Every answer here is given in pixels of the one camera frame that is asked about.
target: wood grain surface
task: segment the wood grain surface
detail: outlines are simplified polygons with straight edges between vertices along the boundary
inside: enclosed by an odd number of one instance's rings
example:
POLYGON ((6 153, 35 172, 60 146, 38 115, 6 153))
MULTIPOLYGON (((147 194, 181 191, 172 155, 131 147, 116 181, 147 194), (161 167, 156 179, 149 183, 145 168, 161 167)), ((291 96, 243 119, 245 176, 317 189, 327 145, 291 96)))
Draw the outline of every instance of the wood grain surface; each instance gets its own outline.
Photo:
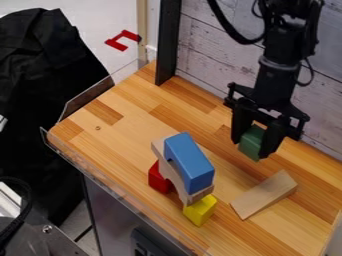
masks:
POLYGON ((198 254, 319 255, 342 208, 341 163, 290 139, 255 163, 230 141, 231 111, 221 99, 179 77, 157 87, 154 75, 152 63, 53 127, 49 141, 198 254), (157 160, 151 141, 183 131, 216 169, 218 205, 201 228, 183 216, 177 195, 148 186, 157 160), (240 220, 229 203, 282 169, 296 193, 240 220))

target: black pole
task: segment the black pole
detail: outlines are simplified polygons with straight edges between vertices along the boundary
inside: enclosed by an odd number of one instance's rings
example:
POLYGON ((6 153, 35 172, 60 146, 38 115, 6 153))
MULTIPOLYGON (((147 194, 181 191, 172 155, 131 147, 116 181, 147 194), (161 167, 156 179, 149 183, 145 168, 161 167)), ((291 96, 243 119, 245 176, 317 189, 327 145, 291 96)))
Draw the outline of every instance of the black pole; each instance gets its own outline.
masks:
POLYGON ((182 0, 162 0, 159 19, 156 85, 175 75, 182 0))

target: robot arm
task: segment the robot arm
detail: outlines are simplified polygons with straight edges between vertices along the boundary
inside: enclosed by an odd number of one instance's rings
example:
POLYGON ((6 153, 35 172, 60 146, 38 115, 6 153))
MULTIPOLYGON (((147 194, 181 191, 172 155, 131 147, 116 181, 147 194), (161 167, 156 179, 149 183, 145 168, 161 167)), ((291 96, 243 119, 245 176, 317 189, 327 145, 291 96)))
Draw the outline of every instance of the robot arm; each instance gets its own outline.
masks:
POLYGON ((240 143, 254 121, 267 126, 258 152, 260 159, 267 158, 286 136, 299 140, 305 123, 310 120, 290 99, 295 85, 307 86, 313 80, 314 71, 308 57, 315 54, 318 44, 317 27, 323 1, 255 0, 252 13, 263 19, 265 25, 263 34, 255 39, 247 39, 235 30, 216 0, 208 0, 208 3, 235 41, 248 45, 263 40, 265 50, 259 59, 260 69, 254 88, 230 83, 225 105, 233 110, 231 138, 235 144, 240 143), (256 3, 260 15, 254 10, 256 3), (303 60, 308 63, 312 75, 307 83, 298 81, 303 60), (242 97, 234 98, 235 92, 242 97), (269 114, 272 110, 279 113, 277 117, 269 114), (298 120, 297 126, 291 125, 292 119, 298 120))

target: yellow block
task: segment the yellow block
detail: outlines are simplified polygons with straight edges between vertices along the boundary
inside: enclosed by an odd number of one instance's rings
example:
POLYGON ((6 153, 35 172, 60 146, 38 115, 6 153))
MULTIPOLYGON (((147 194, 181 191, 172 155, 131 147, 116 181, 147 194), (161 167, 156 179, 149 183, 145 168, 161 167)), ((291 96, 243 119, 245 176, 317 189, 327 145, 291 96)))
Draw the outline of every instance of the yellow block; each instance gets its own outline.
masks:
POLYGON ((183 214, 196 226, 202 226, 213 215, 217 199, 213 195, 207 195, 200 201, 184 206, 183 214))

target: screw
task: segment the screw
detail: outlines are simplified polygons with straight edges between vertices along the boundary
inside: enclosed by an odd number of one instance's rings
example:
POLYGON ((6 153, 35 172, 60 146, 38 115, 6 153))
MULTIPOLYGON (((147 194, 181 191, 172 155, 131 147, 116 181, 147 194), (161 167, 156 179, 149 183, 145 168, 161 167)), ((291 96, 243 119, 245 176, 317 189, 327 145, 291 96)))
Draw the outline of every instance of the screw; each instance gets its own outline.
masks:
POLYGON ((50 234, 52 231, 52 227, 50 225, 45 225, 42 229, 43 233, 50 234))

